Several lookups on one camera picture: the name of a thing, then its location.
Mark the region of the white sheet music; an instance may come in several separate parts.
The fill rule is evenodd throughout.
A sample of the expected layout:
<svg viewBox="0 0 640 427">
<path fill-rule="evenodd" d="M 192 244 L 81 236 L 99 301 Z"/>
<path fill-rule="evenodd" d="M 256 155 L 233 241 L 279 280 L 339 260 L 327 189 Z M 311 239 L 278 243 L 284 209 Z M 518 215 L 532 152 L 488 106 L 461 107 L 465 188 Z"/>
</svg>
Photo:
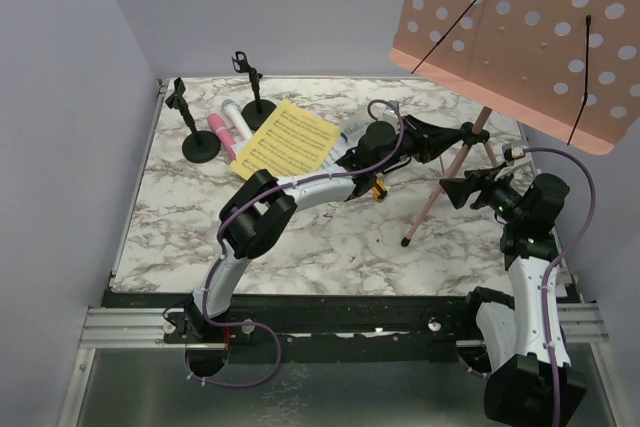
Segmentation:
<svg viewBox="0 0 640 427">
<path fill-rule="evenodd" d="M 320 170 L 327 169 L 334 165 L 347 152 L 348 149 L 348 143 L 342 137 L 340 137 L 327 154 L 325 160 L 322 162 Z"/>
</svg>

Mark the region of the yellow sheet music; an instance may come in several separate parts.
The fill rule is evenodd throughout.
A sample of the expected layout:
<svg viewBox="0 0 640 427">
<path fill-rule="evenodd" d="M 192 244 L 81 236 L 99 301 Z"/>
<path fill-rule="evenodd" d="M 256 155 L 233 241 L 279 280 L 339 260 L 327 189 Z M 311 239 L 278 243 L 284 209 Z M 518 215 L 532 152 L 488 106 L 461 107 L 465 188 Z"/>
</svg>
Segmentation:
<svg viewBox="0 0 640 427">
<path fill-rule="evenodd" d="M 261 169 L 275 177 L 316 172 L 340 136 L 337 125 L 283 100 L 231 162 L 248 180 Z"/>
</svg>

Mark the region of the pink music stand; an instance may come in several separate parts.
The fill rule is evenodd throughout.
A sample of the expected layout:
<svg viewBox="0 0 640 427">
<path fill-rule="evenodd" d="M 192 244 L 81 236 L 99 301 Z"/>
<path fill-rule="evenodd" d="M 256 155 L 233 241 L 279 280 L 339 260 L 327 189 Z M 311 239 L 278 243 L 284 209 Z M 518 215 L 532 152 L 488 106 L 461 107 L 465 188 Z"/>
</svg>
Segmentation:
<svg viewBox="0 0 640 427">
<path fill-rule="evenodd" d="M 639 0 L 404 0 L 390 57 L 590 154 L 639 120 Z"/>
</svg>

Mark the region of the black round-base mic stand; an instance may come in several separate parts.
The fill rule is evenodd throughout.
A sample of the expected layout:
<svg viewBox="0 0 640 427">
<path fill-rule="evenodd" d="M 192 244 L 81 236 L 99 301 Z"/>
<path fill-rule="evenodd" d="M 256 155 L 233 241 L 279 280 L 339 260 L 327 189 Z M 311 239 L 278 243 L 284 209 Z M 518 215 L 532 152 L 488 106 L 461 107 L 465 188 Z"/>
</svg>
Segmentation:
<svg viewBox="0 0 640 427">
<path fill-rule="evenodd" d="M 252 131 L 257 131 L 267 118 L 273 113 L 276 104 L 263 99 L 260 93 L 260 81 L 263 77 L 255 67 L 252 67 L 246 53 L 236 51 L 231 58 L 236 73 L 247 74 L 254 99 L 247 103 L 241 111 L 241 115 Z"/>
</svg>

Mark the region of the pink toy microphone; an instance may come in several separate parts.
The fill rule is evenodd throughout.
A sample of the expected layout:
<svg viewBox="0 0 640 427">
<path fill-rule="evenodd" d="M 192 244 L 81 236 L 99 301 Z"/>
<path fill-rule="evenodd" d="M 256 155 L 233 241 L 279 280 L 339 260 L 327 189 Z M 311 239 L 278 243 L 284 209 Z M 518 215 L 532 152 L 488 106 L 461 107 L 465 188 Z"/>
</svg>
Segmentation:
<svg viewBox="0 0 640 427">
<path fill-rule="evenodd" d="M 222 146 L 225 148 L 230 159 L 235 160 L 237 156 L 235 150 L 236 141 L 230 133 L 223 118 L 217 113 L 212 113 L 207 117 L 207 122 L 210 130 L 216 135 Z"/>
</svg>

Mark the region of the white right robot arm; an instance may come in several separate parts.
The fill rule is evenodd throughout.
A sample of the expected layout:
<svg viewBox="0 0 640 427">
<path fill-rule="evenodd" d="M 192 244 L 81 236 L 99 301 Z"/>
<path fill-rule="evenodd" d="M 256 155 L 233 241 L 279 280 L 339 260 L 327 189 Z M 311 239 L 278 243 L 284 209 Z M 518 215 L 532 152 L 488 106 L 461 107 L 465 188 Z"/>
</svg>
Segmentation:
<svg viewBox="0 0 640 427">
<path fill-rule="evenodd" d="M 508 426 L 565 426 L 586 394 L 566 350 L 555 289 L 559 252 L 551 231 L 570 192 L 552 174 L 537 175 L 524 194 L 500 169 L 468 171 L 440 185 L 455 208 L 489 207 L 503 221 L 500 251 L 511 294 L 476 288 L 460 314 L 462 331 L 483 338 L 490 371 L 485 415 Z"/>
</svg>

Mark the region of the white toy microphone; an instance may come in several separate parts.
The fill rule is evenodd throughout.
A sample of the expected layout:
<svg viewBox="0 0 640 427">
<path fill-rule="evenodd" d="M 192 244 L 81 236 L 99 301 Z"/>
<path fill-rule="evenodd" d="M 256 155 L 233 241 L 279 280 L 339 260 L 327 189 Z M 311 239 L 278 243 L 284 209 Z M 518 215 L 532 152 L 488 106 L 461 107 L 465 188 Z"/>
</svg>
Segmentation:
<svg viewBox="0 0 640 427">
<path fill-rule="evenodd" d="M 249 140 L 253 136 L 252 130 L 242 116 L 240 108 L 235 101 L 232 99 L 224 100 L 222 102 L 222 111 L 244 141 Z"/>
</svg>

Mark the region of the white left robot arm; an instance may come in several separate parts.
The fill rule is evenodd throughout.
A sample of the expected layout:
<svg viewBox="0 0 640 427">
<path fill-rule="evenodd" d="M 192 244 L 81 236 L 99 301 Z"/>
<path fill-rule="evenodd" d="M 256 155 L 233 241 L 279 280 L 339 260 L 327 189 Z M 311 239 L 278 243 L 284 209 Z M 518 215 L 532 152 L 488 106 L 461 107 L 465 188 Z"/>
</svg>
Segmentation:
<svg viewBox="0 0 640 427">
<path fill-rule="evenodd" d="M 406 159 L 429 163 L 471 130 L 469 122 L 446 128 L 412 115 L 397 127 L 376 120 L 358 132 L 354 146 L 315 173 L 277 178 L 266 169 L 256 171 L 220 213 L 221 252 L 185 305 L 188 331 L 201 342 L 220 334 L 220 316 L 230 308 L 247 266 L 274 247 L 295 213 L 359 198 L 374 188 L 379 173 Z"/>
</svg>

